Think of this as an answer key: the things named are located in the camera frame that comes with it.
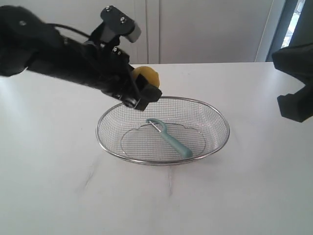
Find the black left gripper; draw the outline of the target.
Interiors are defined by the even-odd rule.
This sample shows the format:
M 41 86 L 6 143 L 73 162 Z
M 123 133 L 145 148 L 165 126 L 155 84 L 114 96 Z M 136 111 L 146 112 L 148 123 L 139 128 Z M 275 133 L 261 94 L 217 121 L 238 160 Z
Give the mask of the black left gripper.
M 81 85 L 97 89 L 125 105 L 136 105 L 135 109 L 140 111 L 161 98 L 161 90 L 150 84 L 143 75 L 139 74 L 134 82 L 129 55 L 117 44 L 86 41 L 82 44 L 80 56 L 83 60 L 80 66 Z M 139 90 L 138 98 L 135 84 Z

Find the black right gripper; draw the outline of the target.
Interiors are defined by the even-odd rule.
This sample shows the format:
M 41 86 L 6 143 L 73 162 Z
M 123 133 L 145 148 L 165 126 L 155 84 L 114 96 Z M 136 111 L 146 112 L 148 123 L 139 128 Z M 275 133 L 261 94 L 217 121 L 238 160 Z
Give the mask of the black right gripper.
M 313 116 L 313 45 L 284 47 L 272 54 L 274 67 L 304 84 L 294 94 L 280 95 L 277 102 L 282 117 L 303 122 Z

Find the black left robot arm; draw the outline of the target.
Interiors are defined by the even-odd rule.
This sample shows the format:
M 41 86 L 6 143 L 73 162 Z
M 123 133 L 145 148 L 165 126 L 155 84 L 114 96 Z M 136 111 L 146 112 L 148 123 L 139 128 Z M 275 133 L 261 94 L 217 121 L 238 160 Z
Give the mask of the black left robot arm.
M 20 6 L 0 8 L 0 74 L 29 70 L 100 90 L 127 107 L 145 110 L 162 95 L 152 76 L 130 65 L 120 38 L 135 42 L 136 22 L 115 6 L 101 12 L 101 24 L 80 43 L 62 35 L 57 24 L 43 22 Z

